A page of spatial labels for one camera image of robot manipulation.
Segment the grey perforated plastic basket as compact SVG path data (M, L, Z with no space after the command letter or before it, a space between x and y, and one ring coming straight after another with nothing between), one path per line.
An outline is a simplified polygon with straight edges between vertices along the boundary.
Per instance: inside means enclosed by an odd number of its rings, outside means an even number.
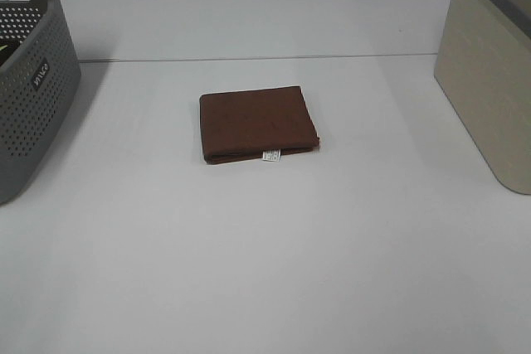
M1 3L1 202L27 186L80 84L61 0Z

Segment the beige plastic storage bin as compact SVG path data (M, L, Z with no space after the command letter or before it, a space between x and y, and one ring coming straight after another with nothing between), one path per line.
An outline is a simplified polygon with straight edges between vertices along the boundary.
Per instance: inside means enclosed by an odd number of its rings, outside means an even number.
M530 193L530 0L450 0L434 76L498 182Z

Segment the brown towel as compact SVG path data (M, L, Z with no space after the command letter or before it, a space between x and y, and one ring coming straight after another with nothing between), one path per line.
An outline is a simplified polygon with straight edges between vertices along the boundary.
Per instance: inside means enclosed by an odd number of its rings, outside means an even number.
M202 154L209 164L311 152L319 136L296 86L222 92L199 99Z

